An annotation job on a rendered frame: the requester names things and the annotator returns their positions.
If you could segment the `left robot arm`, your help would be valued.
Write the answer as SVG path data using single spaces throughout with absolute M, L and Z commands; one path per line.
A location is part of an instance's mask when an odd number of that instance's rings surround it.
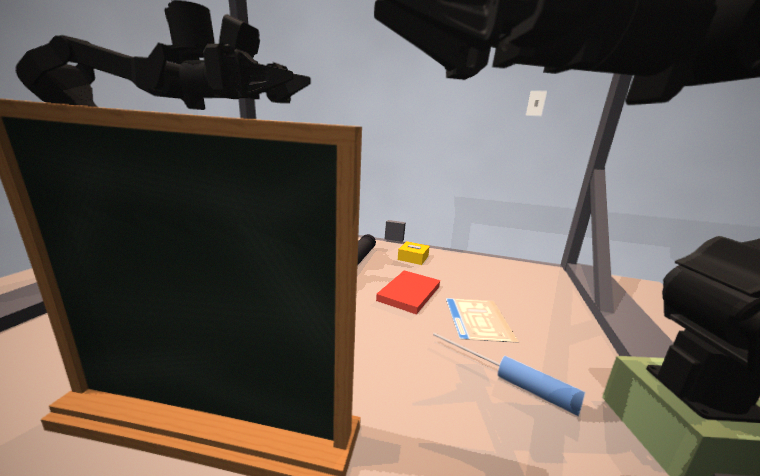
M 627 105 L 759 78 L 760 0 L 637 0 L 614 49 L 586 71 L 634 75 Z M 664 317 L 685 330 L 646 370 L 704 419 L 760 423 L 760 238 L 717 236 L 675 263 Z

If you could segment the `red flat box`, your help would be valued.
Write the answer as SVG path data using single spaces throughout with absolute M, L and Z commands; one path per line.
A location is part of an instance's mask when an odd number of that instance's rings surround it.
M 417 315 L 439 287 L 440 280 L 404 270 L 376 294 L 376 301 Z

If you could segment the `blue screwdriver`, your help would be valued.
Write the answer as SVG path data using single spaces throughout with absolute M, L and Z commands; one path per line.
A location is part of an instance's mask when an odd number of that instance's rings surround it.
M 498 363 L 451 340 L 449 343 L 497 366 L 500 365 L 498 377 L 579 416 L 585 396 L 584 391 L 507 356 Z

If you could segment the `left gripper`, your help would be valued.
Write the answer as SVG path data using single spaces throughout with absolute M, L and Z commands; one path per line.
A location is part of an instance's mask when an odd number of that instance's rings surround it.
M 446 78 L 466 80 L 488 65 L 490 46 L 496 48 L 494 68 L 541 66 L 543 73 L 552 74 L 590 70 L 614 49 L 636 3 L 376 0 L 374 18 L 444 66 Z

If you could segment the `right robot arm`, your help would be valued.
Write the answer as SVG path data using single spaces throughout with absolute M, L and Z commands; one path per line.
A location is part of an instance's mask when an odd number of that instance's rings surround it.
M 164 11 L 172 45 L 158 43 L 148 57 L 132 57 L 59 35 L 27 51 L 16 65 L 17 76 L 46 103 L 98 107 L 90 86 L 97 69 L 128 79 L 153 96 L 181 99 L 189 109 L 205 110 L 201 98 L 217 98 L 206 85 L 205 64 L 200 60 L 206 45 L 215 44 L 210 10 L 194 2 L 172 0 Z M 254 58 L 259 30 L 225 14 L 219 44 L 231 47 L 232 56 L 238 49 Z

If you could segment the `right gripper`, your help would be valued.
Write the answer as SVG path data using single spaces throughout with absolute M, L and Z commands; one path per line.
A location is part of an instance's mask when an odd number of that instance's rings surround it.
M 311 84 L 309 76 L 293 74 L 281 64 L 258 64 L 248 53 L 237 49 L 235 56 L 229 54 L 232 48 L 219 43 L 207 44 L 203 51 L 204 79 L 217 98 L 260 99 L 259 94 L 264 92 L 271 102 L 290 103 L 292 95 Z

